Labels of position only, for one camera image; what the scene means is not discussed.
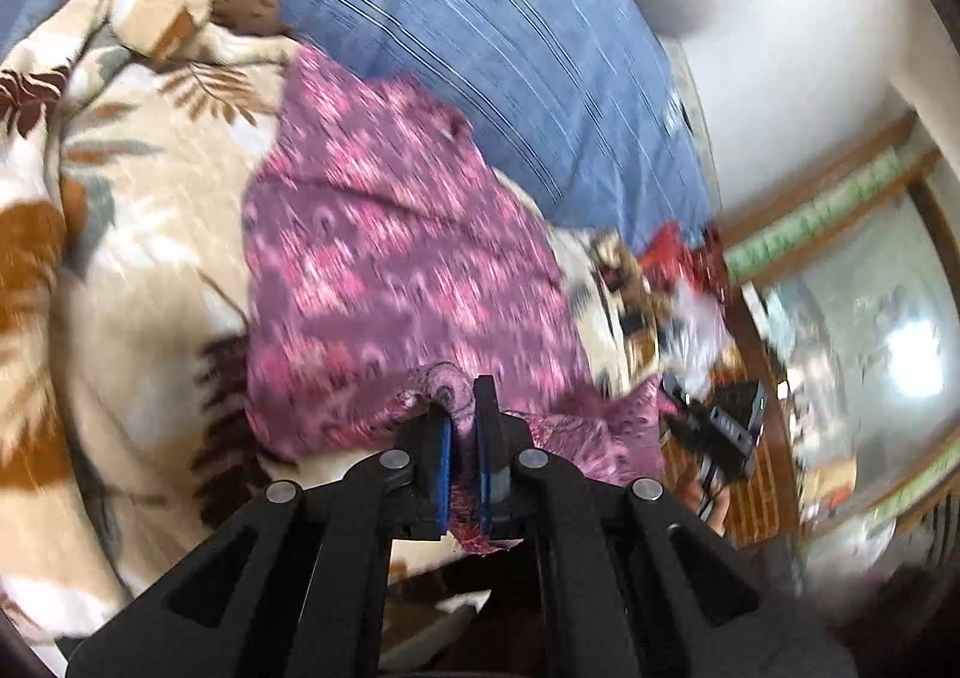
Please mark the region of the person's right hand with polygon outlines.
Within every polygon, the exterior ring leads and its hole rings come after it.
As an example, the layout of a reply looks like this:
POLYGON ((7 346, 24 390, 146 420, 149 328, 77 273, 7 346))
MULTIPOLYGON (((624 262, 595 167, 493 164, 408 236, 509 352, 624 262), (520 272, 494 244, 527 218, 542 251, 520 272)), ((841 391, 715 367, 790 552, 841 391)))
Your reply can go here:
POLYGON ((726 520, 731 507, 731 495, 727 488, 713 486, 704 491, 696 476, 687 476, 677 483, 675 490, 683 505, 697 515, 717 536, 726 535, 726 520))

